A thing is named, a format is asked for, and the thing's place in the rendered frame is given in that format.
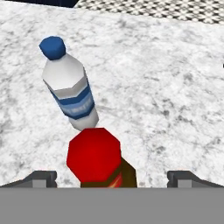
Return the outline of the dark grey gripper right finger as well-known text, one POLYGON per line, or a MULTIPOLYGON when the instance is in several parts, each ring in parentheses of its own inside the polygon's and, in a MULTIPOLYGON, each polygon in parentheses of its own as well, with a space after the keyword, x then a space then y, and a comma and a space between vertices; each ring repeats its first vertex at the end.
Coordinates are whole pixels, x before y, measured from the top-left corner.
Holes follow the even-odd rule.
POLYGON ((171 188, 223 188, 223 185, 198 178, 191 171, 168 171, 167 178, 167 187, 171 188))

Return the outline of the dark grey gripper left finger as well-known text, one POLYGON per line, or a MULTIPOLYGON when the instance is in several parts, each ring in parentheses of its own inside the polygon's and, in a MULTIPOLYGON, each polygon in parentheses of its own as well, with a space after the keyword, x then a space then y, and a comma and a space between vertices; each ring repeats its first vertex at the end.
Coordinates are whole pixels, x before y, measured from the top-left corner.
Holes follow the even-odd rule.
POLYGON ((56 171, 34 171, 26 178, 3 185, 3 187, 56 188, 56 178, 56 171))

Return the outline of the brown bottle red cap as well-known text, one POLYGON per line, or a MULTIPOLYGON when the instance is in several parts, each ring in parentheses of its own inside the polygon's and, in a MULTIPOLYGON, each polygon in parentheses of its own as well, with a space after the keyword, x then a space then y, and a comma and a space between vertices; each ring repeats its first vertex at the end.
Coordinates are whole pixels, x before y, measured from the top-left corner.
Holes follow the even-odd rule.
POLYGON ((74 137, 66 165, 81 187, 137 187, 135 168, 122 157, 119 140, 104 128, 84 129, 74 137))

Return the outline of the white plastic bottle blue cap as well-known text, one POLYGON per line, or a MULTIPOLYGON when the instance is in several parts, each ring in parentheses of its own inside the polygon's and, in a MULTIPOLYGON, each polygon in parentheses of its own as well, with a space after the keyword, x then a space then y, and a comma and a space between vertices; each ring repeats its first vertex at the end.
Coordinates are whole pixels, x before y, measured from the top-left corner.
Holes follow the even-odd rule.
POLYGON ((39 48, 47 58, 42 79, 63 114, 77 130, 94 128, 99 116, 84 66, 60 37, 44 38, 39 48))

